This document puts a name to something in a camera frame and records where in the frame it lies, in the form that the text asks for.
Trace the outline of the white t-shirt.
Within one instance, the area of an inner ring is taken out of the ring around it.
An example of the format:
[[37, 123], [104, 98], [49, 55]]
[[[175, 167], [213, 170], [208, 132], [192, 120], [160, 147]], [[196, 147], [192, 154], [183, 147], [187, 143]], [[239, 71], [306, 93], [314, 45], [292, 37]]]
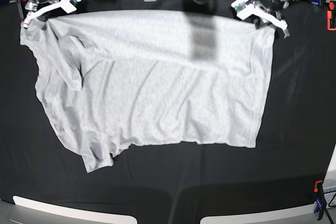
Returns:
[[254, 148], [275, 30], [172, 10], [33, 19], [20, 43], [36, 58], [36, 95], [87, 172], [131, 145]]

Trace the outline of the red clamp far left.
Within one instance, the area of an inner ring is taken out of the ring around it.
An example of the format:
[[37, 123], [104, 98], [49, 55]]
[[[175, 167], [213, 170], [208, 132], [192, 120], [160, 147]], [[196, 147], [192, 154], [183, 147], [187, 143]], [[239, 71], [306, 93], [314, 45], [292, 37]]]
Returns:
[[27, 15], [27, 10], [25, 9], [25, 5], [27, 1], [28, 0], [15, 0], [15, 3], [18, 6], [18, 12], [19, 12], [21, 21], [23, 21]]

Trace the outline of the red clamp far right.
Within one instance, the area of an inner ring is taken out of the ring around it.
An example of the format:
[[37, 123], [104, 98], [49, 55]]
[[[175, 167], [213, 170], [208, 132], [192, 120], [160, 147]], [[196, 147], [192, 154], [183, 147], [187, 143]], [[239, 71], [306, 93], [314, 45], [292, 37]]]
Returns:
[[327, 11], [327, 30], [335, 31], [335, 1], [329, 2]]

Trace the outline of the black table cloth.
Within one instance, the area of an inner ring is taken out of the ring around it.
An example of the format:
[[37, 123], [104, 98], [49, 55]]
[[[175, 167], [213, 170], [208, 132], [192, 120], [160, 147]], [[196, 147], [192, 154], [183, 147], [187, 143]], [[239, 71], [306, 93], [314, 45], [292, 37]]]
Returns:
[[335, 146], [335, 32], [309, 2], [284, 11], [255, 148], [132, 146], [87, 173], [57, 139], [36, 97], [38, 67], [19, 42], [15, 4], [1, 6], [1, 199], [130, 215], [139, 223], [199, 223], [314, 202]]

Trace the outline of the red blue clamp near right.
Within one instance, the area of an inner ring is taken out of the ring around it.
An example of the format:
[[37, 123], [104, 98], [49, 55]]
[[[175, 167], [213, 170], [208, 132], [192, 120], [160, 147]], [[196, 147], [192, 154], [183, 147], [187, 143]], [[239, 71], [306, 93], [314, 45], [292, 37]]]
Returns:
[[322, 220], [325, 210], [325, 199], [322, 184], [323, 180], [317, 180], [314, 185], [314, 196], [316, 206], [313, 213], [318, 214], [317, 218], [318, 221]]

